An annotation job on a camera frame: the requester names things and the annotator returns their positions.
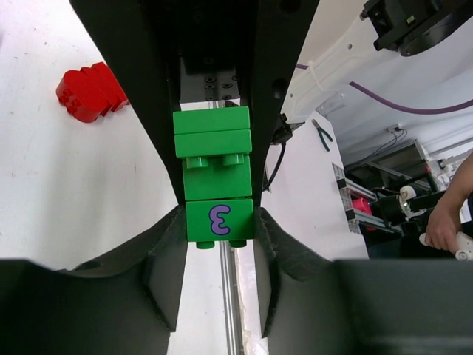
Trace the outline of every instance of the white controller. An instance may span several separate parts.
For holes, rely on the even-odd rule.
[[[426,234],[423,233],[419,237],[419,241],[425,245],[426,244]],[[457,260],[465,261],[465,260],[473,260],[473,239],[470,236],[466,235],[459,231],[457,233],[457,243],[458,243],[458,251],[455,253],[455,257]]]

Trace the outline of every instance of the red toy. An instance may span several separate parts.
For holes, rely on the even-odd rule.
[[[91,123],[109,110],[115,112],[129,104],[110,68],[103,62],[67,71],[56,89],[67,112],[81,122]]]

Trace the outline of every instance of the wall outlet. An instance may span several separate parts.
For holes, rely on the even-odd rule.
[[[388,131],[392,135],[395,135],[397,132],[400,132],[401,130],[402,130],[401,124],[393,124],[392,126],[386,128],[386,131]]]

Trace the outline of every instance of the human hand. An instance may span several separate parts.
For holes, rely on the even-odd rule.
[[[455,254],[459,249],[457,233],[460,230],[460,211],[439,201],[430,214],[426,229],[426,244]]]

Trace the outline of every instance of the person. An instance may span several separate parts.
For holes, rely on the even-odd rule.
[[[473,154],[460,165],[449,188],[430,214],[426,243],[439,250],[457,252],[457,233],[461,230],[460,210],[473,192]]]

